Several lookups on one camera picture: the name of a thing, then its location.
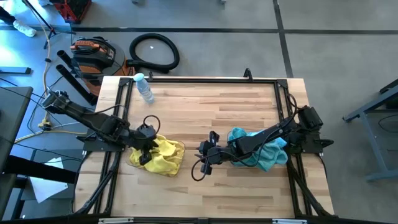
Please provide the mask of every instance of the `coiled hose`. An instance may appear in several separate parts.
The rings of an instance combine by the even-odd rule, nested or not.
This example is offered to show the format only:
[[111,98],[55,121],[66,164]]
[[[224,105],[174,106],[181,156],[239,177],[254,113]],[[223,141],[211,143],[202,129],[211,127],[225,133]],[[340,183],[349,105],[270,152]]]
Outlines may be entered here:
[[[140,42],[147,39],[157,39],[167,44],[172,49],[172,52],[174,54],[173,63],[170,63],[168,65],[159,65],[152,62],[146,62],[143,59],[139,58],[136,54],[136,47]],[[148,68],[151,70],[157,70],[162,73],[168,73],[171,69],[175,69],[175,67],[177,67],[177,65],[180,63],[180,54],[175,44],[169,38],[155,33],[144,34],[135,38],[130,44],[130,56],[132,60],[127,60],[126,65],[128,67],[134,67],[136,71],[138,71],[140,68]]]

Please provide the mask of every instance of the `gray floor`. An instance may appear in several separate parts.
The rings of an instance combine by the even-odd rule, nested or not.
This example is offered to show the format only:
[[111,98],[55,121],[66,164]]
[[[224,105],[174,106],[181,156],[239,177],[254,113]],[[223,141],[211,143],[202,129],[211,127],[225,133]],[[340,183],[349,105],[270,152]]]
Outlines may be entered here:
[[[37,21],[24,5],[14,1],[18,19],[37,26]],[[398,29],[397,2],[393,0],[280,0],[280,11],[286,29]],[[68,26],[52,8],[38,7],[45,17],[58,26]],[[228,0],[225,7],[216,0],[146,0],[134,6],[128,0],[94,1],[82,27],[171,27],[171,28],[253,28],[275,29],[272,0]],[[79,32],[92,37],[101,35],[119,44],[128,55],[136,32]],[[171,75],[238,77],[249,67],[255,77],[286,77],[278,34],[237,33],[164,33],[181,54],[180,65]],[[322,136],[335,140],[325,151],[328,183],[335,213],[345,218],[398,223],[398,180],[366,182],[364,176],[377,171],[376,161],[362,124],[351,124],[341,117],[377,96],[384,85],[397,78],[398,35],[293,35],[287,34],[287,46],[295,78],[304,78],[310,104],[316,107],[323,122]],[[30,85],[42,94],[42,72],[47,52],[42,32],[34,38],[16,31],[0,31],[0,66],[29,66],[31,75],[3,76],[18,85]],[[51,40],[52,67],[47,83],[59,74],[54,67],[61,63],[57,50],[67,49],[70,36],[60,34]],[[154,62],[171,60],[171,52],[163,44],[147,41],[137,48],[139,55]],[[71,99],[86,104],[65,81],[55,89],[66,90]],[[28,113],[32,111],[31,103]],[[37,110],[32,124],[43,116]],[[56,116],[61,123],[73,122]],[[25,118],[19,136],[29,134]],[[84,131],[82,125],[65,129]],[[81,143],[68,134],[48,134],[23,142],[48,149],[79,149]],[[13,154],[29,157],[29,150],[15,147]],[[392,152],[395,158],[398,152]],[[68,200],[54,199],[45,204],[32,202],[24,212],[28,217],[59,215],[68,212]],[[37,213],[39,207],[60,204],[58,213]]]

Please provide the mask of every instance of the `teal cloth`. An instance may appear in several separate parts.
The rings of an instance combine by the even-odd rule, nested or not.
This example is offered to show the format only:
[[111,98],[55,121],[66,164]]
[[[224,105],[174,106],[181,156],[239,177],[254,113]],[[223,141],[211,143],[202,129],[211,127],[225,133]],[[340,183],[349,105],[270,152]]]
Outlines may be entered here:
[[[243,136],[253,136],[259,132],[261,131],[247,133],[242,128],[233,128],[228,134],[228,140],[234,140]],[[257,162],[257,158],[260,156],[259,163],[256,167],[267,172],[274,164],[286,164],[287,154],[283,150],[283,147],[286,146],[286,144],[287,143],[282,138],[272,140],[268,143],[265,143],[265,145],[262,147],[261,155],[259,149],[251,157],[243,159],[243,162],[247,164],[255,164]],[[232,164],[234,166],[244,166],[241,162],[232,162]]]

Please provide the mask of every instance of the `wooden table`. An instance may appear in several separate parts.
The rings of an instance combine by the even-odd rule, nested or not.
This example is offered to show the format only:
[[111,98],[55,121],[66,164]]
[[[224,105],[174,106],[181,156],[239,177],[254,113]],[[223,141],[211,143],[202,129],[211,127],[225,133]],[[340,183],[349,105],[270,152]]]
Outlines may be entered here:
[[[119,77],[105,77],[96,110],[114,105]],[[299,106],[308,105],[303,79],[288,79],[289,91]],[[126,163],[124,152],[119,167],[112,216],[129,217],[294,217],[286,166],[275,165],[269,172],[235,167],[229,162],[213,166],[213,173],[201,182],[191,178],[201,141],[214,130],[220,145],[226,145],[234,126],[258,131],[279,122],[273,85],[217,83],[151,83],[155,103],[147,105],[134,88],[130,104],[131,128],[142,124],[148,114],[162,122],[159,134],[186,145],[177,176],[150,173]],[[75,209],[81,208],[98,185],[103,152],[95,152],[82,165],[76,187]],[[326,211],[333,213],[325,170],[318,157],[303,154],[307,184]],[[196,176],[200,177],[200,166]],[[300,208],[304,211],[298,189]],[[107,191],[102,206],[106,203]]]

